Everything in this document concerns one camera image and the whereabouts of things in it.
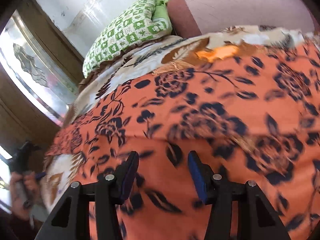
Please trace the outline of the person's left hand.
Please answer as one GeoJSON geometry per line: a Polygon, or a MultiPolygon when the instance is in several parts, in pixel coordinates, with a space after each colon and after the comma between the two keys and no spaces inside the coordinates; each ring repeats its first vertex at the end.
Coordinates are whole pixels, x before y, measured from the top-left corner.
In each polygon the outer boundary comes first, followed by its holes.
{"type": "Polygon", "coordinates": [[[25,175],[12,172],[10,179],[10,194],[11,194],[11,211],[22,220],[29,220],[31,208],[25,209],[21,200],[20,194],[17,191],[16,184],[23,182],[27,194],[33,201],[41,199],[40,187],[35,179],[35,172],[29,172],[25,175]]]}

